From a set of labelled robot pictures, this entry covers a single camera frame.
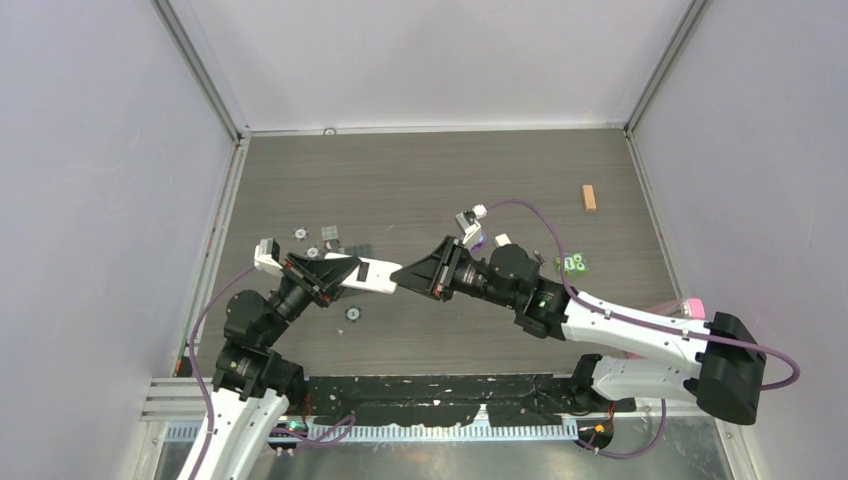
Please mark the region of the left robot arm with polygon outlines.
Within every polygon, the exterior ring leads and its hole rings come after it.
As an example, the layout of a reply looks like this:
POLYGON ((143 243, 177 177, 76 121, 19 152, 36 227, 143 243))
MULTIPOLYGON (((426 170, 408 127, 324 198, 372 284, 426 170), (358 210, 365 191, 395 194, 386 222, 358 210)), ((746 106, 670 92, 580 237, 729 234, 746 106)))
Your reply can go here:
POLYGON ((283 256, 271 240, 257 246, 254 269, 277 275, 280 283, 269 296, 243 290, 228 301, 225 345, 212 378, 206 382, 193 372, 205 418, 179 478, 249 476, 280 417, 298 412, 307 398, 303 367, 273 345, 309 306, 326 308, 337 300, 361 264, 349 256, 283 256))

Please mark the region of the white remote control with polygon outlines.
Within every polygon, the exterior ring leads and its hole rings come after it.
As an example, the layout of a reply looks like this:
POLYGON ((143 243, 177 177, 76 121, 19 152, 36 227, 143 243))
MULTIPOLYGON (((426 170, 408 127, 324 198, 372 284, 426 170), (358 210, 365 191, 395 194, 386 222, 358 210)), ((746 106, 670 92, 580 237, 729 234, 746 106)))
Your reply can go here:
POLYGON ((391 276, 402 269, 402 265, 367 257, 359 257, 359 260, 357 268, 341 283, 343 287, 387 295, 396 291, 398 284, 391 276))

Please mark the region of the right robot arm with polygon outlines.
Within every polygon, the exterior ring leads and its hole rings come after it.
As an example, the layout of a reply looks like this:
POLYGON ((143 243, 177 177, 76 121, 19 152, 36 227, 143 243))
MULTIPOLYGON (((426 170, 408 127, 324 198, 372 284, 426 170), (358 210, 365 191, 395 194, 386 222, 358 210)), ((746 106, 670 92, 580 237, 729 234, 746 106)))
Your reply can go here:
POLYGON ((536 259, 516 244, 499 246, 490 259, 478 260, 450 236, 391 279, 442 302, 462 293, 508 308, 515 324, 534 337, 632 354, 630 360, 581 358, 570 392, 584 410, 642 397, 691 402, 737 425, 757 419, 766 356, 732 314, 679 319, 616 305, 543 277, 536 259))

